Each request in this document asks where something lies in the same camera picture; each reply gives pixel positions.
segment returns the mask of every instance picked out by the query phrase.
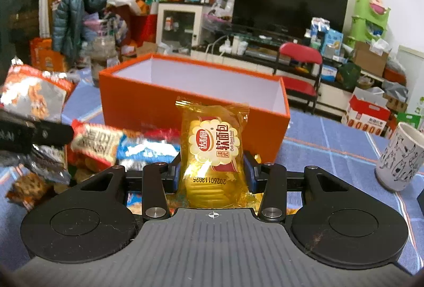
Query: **blue carton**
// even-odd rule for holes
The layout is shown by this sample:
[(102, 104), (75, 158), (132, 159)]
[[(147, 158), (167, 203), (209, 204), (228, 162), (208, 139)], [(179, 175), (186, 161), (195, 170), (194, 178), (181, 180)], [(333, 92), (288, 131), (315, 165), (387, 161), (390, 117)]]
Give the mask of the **blue carton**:
[(329, 45), (335, 49), (335, 55), (339, 56), (342, 43), (343, 34), (341, 32), (333, 29), (328, 30), (324, 37), (324, 44), (321, 46), (321, 55), (324, 54), (325, 47)]

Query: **teal down jacket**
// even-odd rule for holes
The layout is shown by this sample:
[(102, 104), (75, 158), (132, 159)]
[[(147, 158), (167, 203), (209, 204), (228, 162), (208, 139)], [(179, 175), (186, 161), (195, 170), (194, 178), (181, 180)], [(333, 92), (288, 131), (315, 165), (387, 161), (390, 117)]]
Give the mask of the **teal down jacket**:
[(52, 49), (66, 56), (69, 66), (79, 57), (84, 13), (99, 12), (107, 0), (62, 0), (55, 12)]

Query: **yellow plastic wrapper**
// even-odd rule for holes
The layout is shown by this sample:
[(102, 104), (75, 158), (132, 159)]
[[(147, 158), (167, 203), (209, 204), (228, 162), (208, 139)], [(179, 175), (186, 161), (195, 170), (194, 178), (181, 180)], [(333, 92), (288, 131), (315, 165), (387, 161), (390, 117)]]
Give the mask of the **yellow plastic wrapper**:
[(241, 142), (249, 108), (176, 105), (183, 112), (179, 194), (192, 208), (249, 207), (256, 199), (245, 182)]

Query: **orange box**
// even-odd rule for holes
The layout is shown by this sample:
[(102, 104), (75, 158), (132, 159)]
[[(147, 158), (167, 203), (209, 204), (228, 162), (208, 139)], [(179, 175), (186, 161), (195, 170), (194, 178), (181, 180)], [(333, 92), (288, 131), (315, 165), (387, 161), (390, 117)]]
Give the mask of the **orange box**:
[(140, 131), (181, 128), (178, 96), (205, 105), (249, 104), (243, 149), (273, 162), (284, 139), (290, 111), (282, 78), (276, 75), (147, 54), (99, 73), (105, 124)]
[(65, 56), (51, 49), (52, 40), (35, 38), (30, 41), (31, 64), (43, 71), (66, 72), (68, 70)]

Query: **mug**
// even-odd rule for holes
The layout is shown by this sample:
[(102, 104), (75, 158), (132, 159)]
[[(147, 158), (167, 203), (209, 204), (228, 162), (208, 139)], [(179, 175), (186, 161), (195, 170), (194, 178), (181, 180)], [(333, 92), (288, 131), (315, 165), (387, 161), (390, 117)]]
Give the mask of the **mug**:
[(383, 187), (401, 191), (424, 163), (424, 134), (400, 122), (377, 162), (375, 173)]

